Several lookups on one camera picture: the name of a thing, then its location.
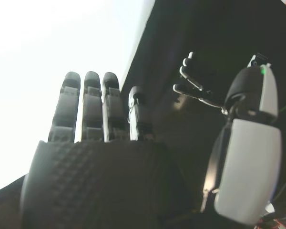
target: textured black surface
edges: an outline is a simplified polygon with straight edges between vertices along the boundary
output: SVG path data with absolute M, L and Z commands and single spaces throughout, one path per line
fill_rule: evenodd
M 40 142 L 23 187 L 24 229 L 157 229 L 159 216 L 192 205 L 157 143 Z

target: white background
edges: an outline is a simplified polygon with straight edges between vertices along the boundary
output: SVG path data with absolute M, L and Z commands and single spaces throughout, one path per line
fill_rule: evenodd
M 82 83 L 87 71 L 114 72 L 121 87 L 153 3 L 0 0 L 0 188 L 28 172 L 47 140 L 67 72 Z

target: cable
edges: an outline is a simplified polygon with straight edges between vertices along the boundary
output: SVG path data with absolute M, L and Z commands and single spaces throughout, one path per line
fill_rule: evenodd
M 283 185 L 283 187 L 281 188 L 281 190 L 278 192 L 278 194 L 272 199 L 272 202 L 276 201 L 280 195 L 283 193 L 284 189 L 286 188 L 286 183 Z

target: wire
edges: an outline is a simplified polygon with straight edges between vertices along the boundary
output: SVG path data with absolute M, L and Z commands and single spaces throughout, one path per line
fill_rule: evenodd
M 283 193 L 284 189 L 286 188 L 286 183 L 283 185 L 283 187 L 281 188 L 281 190 L 278 192 L 278 194 L 272 199 L 272 202 L 276 201 L 281 194 Z

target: white panel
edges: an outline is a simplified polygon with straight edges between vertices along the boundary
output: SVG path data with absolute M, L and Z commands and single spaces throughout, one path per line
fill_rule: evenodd
M 279 129 L 235 119 L 214 203 L 217 213 L 239 223 L 255 224 L 276 187 L 280 161 Z
M 271 68 L 266 65 L 262 65 L 261 69 L 263 69 L 265 73 L 259 110 L 277 117 L 278 105 L 275 76 L 273 75 Z

